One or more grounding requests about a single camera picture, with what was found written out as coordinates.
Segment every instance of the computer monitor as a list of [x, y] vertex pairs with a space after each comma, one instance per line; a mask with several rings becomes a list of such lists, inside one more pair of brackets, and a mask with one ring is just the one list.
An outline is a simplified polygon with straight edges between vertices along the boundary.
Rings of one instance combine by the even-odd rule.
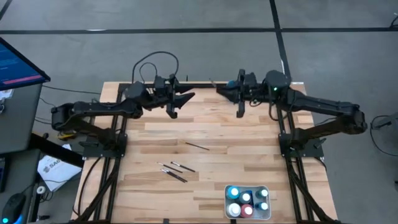
[[0, 37], [0, 91], [49, 81], [48, 75]]

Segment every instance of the computer mouse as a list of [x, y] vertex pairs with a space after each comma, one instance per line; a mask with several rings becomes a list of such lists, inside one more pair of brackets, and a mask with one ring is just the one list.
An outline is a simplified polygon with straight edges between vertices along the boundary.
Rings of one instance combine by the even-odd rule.
[[22, 193], [17, 193], [11, 196], [2, 210], [1, 221], [3, 223], [15, 223], [22, 213], [26, 196]]

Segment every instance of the white cap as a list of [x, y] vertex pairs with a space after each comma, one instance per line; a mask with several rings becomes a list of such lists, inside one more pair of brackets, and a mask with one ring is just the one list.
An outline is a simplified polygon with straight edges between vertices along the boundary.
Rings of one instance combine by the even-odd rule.
[[263, 197], [268, 196], [268, 191], [267, 191], [266, 189], [262, 190], [262, 191], [261, 191], [261, 195], [262, 195]]
[[248, 215], [251, 215], [253, 213], [253, 208], [251, 207], [246, 207], [244, 208], [244, 212]]
[[232, 203], [227, 209], [232, 217], [238, 217], [241, 214], [241, 207], [237, 203]]
[[263, 210], [268, 209], [268, 204], [266, 204], [265, 202], [262, 202], [260, 206], [261, 206], [261, 209], [263, 209]]
[[248, 202], [248, 201], [250, 201], [250, 195], [248, 193], [245, 193], [245, 194], [242, 195], [242, 199], [245, 202]]
[[231, 190], [231, 195], [238, 195], [238, 194], [239, 194], [239, 191], [236, 188], [233, 188]]

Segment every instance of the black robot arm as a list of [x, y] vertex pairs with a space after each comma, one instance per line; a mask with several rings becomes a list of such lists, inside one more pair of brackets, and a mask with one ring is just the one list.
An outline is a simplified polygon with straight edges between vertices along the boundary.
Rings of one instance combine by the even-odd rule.
[[176, 95], [191, 90], [192, 86], [181, 86], [175, 75], [165, 79], [155, 77], [154, 92], [149, 93], [145, 84], [135, 82], [124, 91], [125, 100], [120, 103], [76, 102], [51, 109], [52, 128], [57, 131], [74, 130], [79, 133], [95, 136], [106, 148], [113, 150], [116, 144], [116, 133], [110, 129], [102, 129], [92, 125], [84, 118], [92, 116], [123, 116], [139, 119], [143, 110], [166, 106], [166, 113], [173, 119], [177, 118], [175, 108], [181, 108], [195, 93]]
[[227, 86], [217, 88], [217, 92], [234, 103], [239, 103], [237, 117], [244, 114], [244, 102], [257, 106], [260, 103], [275, 104], [279, 109], [294, 112], [300, 110], [336, 116], [334, 121], [308, 129], [291, 130], [290, 144], [302, 146], [309, 139], [316, 139], [336, 133], [361, 134], [367, 129], [364, 113], [359, 105], [349, 102], [331, 101], [306, 96], [290, 88], [291, 79], [283, 73], [272, 70], [262, 83], [258, 83], [253, 73], [245, 75], [239, 71], [238, 79]]

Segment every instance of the blue screen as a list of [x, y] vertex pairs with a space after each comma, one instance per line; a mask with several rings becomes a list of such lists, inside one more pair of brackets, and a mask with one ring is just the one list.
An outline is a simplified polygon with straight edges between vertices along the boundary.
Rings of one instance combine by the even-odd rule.
[[0, 88], [13, 88], [27, 83], [44, 81], [34, 68], [0, 44]]

